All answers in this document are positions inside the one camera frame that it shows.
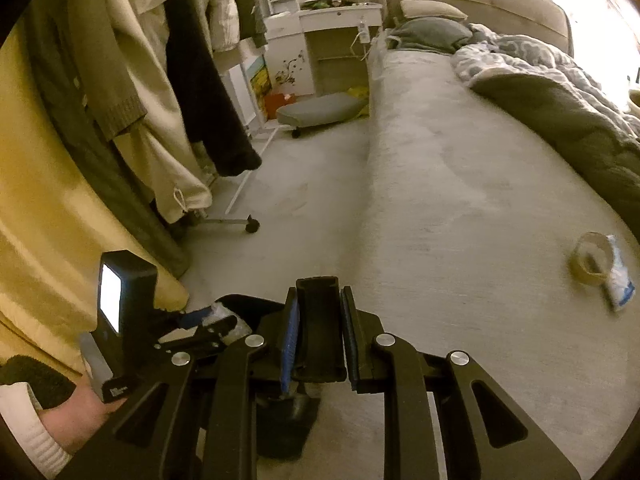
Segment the pillow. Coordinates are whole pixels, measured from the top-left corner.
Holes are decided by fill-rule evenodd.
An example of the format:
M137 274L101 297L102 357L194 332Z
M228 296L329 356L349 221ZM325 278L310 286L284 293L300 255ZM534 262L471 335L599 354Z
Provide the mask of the pillow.
M388 41L397 42L396 50L425 50L455 54L469 43L473 34L462 23L446 18L415 18L392 30Z
M437 2L436 0L402 0L400 7L408 20L424 16L436 16L462 22L468 18L464 12L453 5Z

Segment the orange object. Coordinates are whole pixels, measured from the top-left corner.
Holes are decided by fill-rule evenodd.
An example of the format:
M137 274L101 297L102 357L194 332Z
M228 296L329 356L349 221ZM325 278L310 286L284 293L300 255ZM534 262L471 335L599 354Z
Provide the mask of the orange object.
M275 119L276 110L284 105L296 102L295 94L269 94L264 96L264 107L267 108L267 118Z

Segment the colorful picture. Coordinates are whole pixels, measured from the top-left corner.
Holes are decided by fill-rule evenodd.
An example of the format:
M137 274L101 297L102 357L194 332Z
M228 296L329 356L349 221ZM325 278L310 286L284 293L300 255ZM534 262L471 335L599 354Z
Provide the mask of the colorful picture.
M267 108L264 105L264 96L271 91L271 80L269 79L269 72L263 56L256 59L249 67L247 76L251 81L251 88L254 90L255 100L266 117Z

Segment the gray ottoman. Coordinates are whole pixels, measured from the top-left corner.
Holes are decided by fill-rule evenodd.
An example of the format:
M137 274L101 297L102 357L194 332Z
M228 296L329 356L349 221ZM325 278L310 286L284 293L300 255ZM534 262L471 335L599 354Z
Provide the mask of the gray ottoman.
M366 99L340 92L284 105L278 108L276 117L280 124L295 127L291 135L296 139L300 136L300 128L338 123L354 118L366 105Z

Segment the desk drawer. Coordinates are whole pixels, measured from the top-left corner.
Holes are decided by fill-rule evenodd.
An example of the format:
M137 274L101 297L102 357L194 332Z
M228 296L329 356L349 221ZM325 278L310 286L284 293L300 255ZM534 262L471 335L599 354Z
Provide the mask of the desk drawer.
M265 33L267 40L290 36L291 34L300 34L302 32L300 19L295 14L276 17L270 16L264 20L264 25L267 28Z
M303 32L314 30L328 30L330 28L357 27L360 22L365 22L369 27L382 25L382 16L379 9L367 9L362 7L339 9L323 9L320 11L300 16Z

